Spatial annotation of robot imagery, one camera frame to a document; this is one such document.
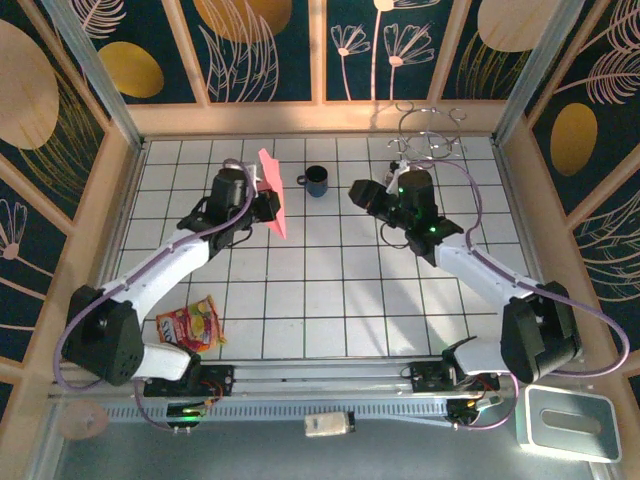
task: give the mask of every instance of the chip bag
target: chip bag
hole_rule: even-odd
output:
[[[204,352],[226,342],[211,295],[172,312],[156,317],[162,343],[173,343],[192,352]]]

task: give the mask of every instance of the pink sticky note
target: pink sticky note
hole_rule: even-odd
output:
[[[282,178],[280,177],[280,162],[275,158],[271,158],[269,152],[264,148],[258,152],[262,169],[264,170],[264,180],[271,189],[278,194],[280,200],[280,210],[276,213],[276,219],[267,222],[267,227],[276,232],[282,238],[287,238],[287,226],[284,221],[284,188],[282,187]]]

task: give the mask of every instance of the small white box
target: small white box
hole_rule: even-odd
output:
[[[332,412],[306,415],[304,433],[307,437],[328,437],[355,432],[356,423],[353,412]]]
[[[622,456],[613,403],[607,397],[529,385],[516,408],[518,443],[568,460],[616,463]]]

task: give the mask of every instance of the white grid mat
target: white grid mat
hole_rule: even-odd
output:
[[[389,138],[155,141],[151,144],[119,260],[118,275],[166,240],[180,218],[207,194],[226,158],[257,161],[266,148],[281,161],[286,241],[257,225],[251,239],[187,276],[152,310],[146,342],[158,342],[156,314],[211,294],[228,344],[204,360],[437,355],[478,335],[499,338],[500,320],[458,279],[379,238],[380,222],[348,197],[354,180],[382,182],[397,156]],[[463,138],[452,157],[480,184],[485,205],[474,241],[504,264],[527,273],[488,138]],[[329,172],[329,190],[312,198],[296,183],[309,165]],[[476,206],[457,169],[435,169],[436,201],[463,228]],[[237,235],[242,238],[244,232]],[[400,230],[385,230],[404,243]]]

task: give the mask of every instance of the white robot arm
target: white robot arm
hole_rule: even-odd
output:
[[[223,168],[216,176],[210,197],[203,199],[178,224],[171,238],[148,259],[99,290],[84,286],[71,300],[69,319],[102,292],[129,285],[127,279],[154,262],[157,253],[194,232],[227,221],[244,203],[246,178],[241,171]],[[385,187],[358,180],[349,195],[356,205],[391,227],[405,230],[411,250],[433,266],[455,275],[503,314],[500,344],[479,338],[466,339],[443,353],[462,380],[481,373],[513,373],[531,383],[572,359],[580,349],[573,313],[569,307],[541,299],[516,286],[483,264],[465,244],[462,229],[438,216],[431,177],[426,171],[411,171],[398,179],[400,195],[388,194]],[[277,195],[260,192],[244,217],[216,234],[195,238],[175,248],[153,265],[128,288],[107,300],[69,335],[63,356],[113,385],[135,378],[162,378],[171,382],[197,382],[200,358],[170,344],[143,344],[142,323],[171,288],[200,268],[233,242],[238,230],[255,222],[271,221],[279,209]],[[443,239],[450,237],[447,243]],[[509,273],[516,283],[538,286],[495,259],[479,252],[485,260]],[[566,295],[559,284],[543,288]]]

